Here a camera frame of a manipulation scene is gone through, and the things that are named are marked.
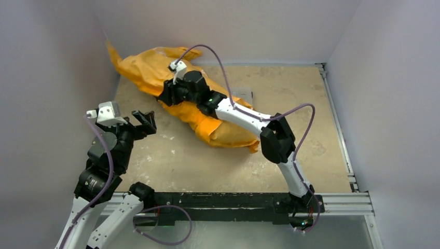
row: black mounting bar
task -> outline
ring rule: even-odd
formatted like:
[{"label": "black mounting bar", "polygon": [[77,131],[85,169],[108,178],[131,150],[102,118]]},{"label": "black mounting bar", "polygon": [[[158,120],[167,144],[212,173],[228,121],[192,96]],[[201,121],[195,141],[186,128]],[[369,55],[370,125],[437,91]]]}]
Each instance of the black mounting bar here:
[{"label": "black mounting bar", "polygon": [[[323,203],[322,196],[317,195],[317,198]],[[155,200],[156,205],[171,204],[184,208],[195,221],[272,222],[274,225],[291,224],[300,228],[313,224],[313,219],[294,217],[295,214],[308,214],[310,208],[316,212],[320,205],[312,201],[307,207],[299,207],[288,193],[156,192]],[[176,209],[160,209],[159,226],[173,226],[177,220],[187,220],[187,217]],[[136,223],[151,225],[151,222],[142,223],[142,218],[137,218]]]}]

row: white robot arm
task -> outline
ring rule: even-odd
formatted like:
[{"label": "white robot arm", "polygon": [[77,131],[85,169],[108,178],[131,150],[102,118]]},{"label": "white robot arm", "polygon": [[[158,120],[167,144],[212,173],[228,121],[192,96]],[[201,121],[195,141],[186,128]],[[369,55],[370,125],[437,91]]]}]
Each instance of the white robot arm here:
[{"label": "white robot arm", "polygon": [[[248,113],[261,117],[262,119],[270,118],[270,115],[258,113],[237,103],[235,103],[235,108],[233,108],[231,106],[229,98],[220,101],[218,107],[215,109],[215,114],[218,119],[235,123],[236,125],[239,125],[248,131],[251,131],[258,138],[261,139],[260,136],[262,134],[262,130],[264,130],[264,128],[267,128],[271,121],[261,121],[261,119],[251,117],[238,111],[237,108],[240,108],[241,110],[246,110]],[[293,165],[293,151],[290,152],[286,159],[287,160],[285,162],[278,162],[277,165],[287,182],[289,192],[292,195],[301,198],[302,196],[307,194],[307,188],[304,186],[302,180],[299,178],[299,175],[295,171]],[[303,174],[298,162],[296,162],[296,166],[300,174],[302,175],[302,178],[304,179],[304,183],[307,184],[307,186],[310,186],[310,183],[306,181],[306,177]]]},{"label": "white robot arm", "polygon": [[306,180],[299,163],[293,161],[295,137],[286,119],[265,121],[272,116],[237,103],[231,104],[227,96],[210,90],[199,71],[187,72],[182,61],[177,65],[174,63],[171,62],[169,69],[175,77],[164,82],[163,92],[158,99],[169,106],[182,101],[194,102],[203,114],[229,121],[254,133],[261,141],[263,155],[280,168],[290,194],[308,203],[311,199],[308,188],[313,191],[313,187]]}]

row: metal frame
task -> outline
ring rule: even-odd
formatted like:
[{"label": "metal frame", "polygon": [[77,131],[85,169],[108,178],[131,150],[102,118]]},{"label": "metal frame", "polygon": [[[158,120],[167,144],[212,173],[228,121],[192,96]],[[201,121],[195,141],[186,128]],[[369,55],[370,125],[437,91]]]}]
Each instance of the metal frame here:
[{"label": "metal frame", "polygon": [[[336,114],[335,106],[333,104],[332,95],[330,93],[324,64],[317,63],[315,64],[318,67],[320,74],[323,79],[323,83],[325,86],[325,90],[328,96],[329,104],[332,109],[334,122],[336,126],[336,130],[338,133],[338,140],[340,149],[342,151],[345,163],[346,170],[349,179],[349,183],[352,187],[352,193],[317,193],[323,197],[323,202],[325,205],[325,212],[321,215],[323,216],[364,216],[366,222],[366,232],[370,237],[372,242],[372,247],[374,249],[383,249],[383,244],[377,230],[376,220],[374,215],[373,205],[370,199],[370,196],[367,192],[359,192],[358,184],[356,182],[356,178],[353,173],[353,168],[351,166],[350,158],[348,156],[347,147],[343,138],[342,130],[339,124],[338,116]],[[109,216],[117,206],[123,200],[124,193],[116,192],[114,193],[112,199],[109,201],[108,205],[105,207],[104,211],[101,213],[102,216]],[[153,216],[154,214],[137,214],[137,217],[142,216]],[[295,216],[307,216],[306,213],[297,213]]]},{"label": "metal frame", "polygon": [[[122,202],[125,193],[116,192],[108,202],[102,216],[109,216]],[[363,216],[366,222],[366,231],[372,242],[373,249],[383,249],[382,241],[377,230],[374,209],[367,192],[360,193],[317,193],[322,195],[325,209],[323,216]],[[306,213],[297,213],[295,216],[307,216]],[[153,213],[137,214],[136,217],[154,216]]]},{"label": "metal frame", "polygon": [[[348,151],[347,151],[347,146],[345,144],[345,140],[343,138],[343,134],[342,134],[342,129],[341,129],[341,125],[339,123],[339,119],[338,119],[338,115],[336,114],[336,109],[335,109],[335,105],[333,103],[333,98],[332,98],[332,94],[330,93],[330,88],[328,87],[328,82],[327,82],[327,71],[325,70],[325,63],[316,63],[315,64],[316,67],[318,67],[319,69],[319,73],[321,74],[323,83],[324,83],[324,87],[325,87],[325,91],[327,93],[327,97],[328,97],[328,101],[330,104],[330,108],[332,109],[332,114],[333,114],[333,119],[335,122],[335,126],[336,126],[336,131],[338,133],[338,140],[339,140],[339,146],[341,148],[341,152],[343,154],[345,163],[346,163],[346,170],[348,173],[348,180],[350,183],[350,186],[353,190],[353,194],[359,195],[359,194],[366,194],[366,196],[369,197],[368,193],[359,193],[359,188],[358,188],[358,183],[356,181],[356,177],[354,176],[354,172],[353,172],[353,168],[351,166],[351,161],[350,158],[348,156]],[[371,203],[371,200],[368,202],[367,204],[368,207],[371,207],[371,213],[370,214],[364,214],[364,218],[365,218],[365,222],[367,224],[367,230],[368,230],[368,235],[370,236],[370,240],[372,242],[372,246],[374,249],[383,249],[383,243],[382,240],[380,238],[379,235],[379,231],[377,229],[376,226],[376,220],[375,220],[375,216],[374,216],[374,209],[373,209],[373,205]]]},{"label": "metal frame", "polygon": [[330,108],[332,109],[333,121],[335,122],[336,131],[338,132],[339,146],[341,147],[341,152],[342,152],[342,154],[344,156],[344,160],[346,162],[347,173],[353,173],[353,168],[351,167],[351,162],[350,162],[350,158],[348,156],[347,147],[345,145],[345,140],[343,138],[341,125],[339,124],[338,115],[336,114],[335,105],[333,104],[332,94],[330,93],[330,89],[328,87],[327,76],[326,76],[327,71],[325,70],[324,65],[325,65],[325,63],[324,64],[322,64],[322,63],[316,64],[316,66],[319,69],[319,73],[322,76],[322,80],[324,81],[325,91],[327,93],[328,101],[330,103]]}]

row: white bracket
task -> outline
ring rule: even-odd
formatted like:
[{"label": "white bracket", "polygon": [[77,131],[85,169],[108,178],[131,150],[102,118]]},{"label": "white bracket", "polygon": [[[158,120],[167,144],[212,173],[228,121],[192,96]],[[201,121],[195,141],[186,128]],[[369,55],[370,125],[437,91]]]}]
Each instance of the white bracket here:
[{"label": "white bracket", "polygon": [[183,79],[183,76],[186,74],[186,64],[183,61],[174,60],[170,63],[169,68],[174,73],[173,85],[176,84],[177,79]]}]

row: small black object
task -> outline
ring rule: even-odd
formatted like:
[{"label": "small black object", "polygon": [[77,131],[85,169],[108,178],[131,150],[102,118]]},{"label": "small black object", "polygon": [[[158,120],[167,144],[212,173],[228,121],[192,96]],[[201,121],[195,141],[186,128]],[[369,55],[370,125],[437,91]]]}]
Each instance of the small black object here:
[{"label": "small black object", "polygon": [[144,202],[144,208],[152,208],[156,201],[154,199],[154,189],[141,182],[134,183],[128,190],[129,193],[139,197],[139,200]]},{"label": "small black object", "polygon": [[313,225],[313,217],[291,217],[289,220],[292,227],[302,231]]},{"label": "small black object", "polygon": [[295,136],[287,123],[286,117],[271,121],[260,133],[262,153],[273,162],[287,162],[288,156],[295,151]]},{"label": "small black object", "polygon": [[173,80],[163,82],[163,91],[157,97],[167,106],[178,105],[183,101],[190,101],[207,116],[215,117],[215,109],[226,95],[210,90],[205,78],[199,71],[189,71],[183,79],[178,79],[176,84]]}]

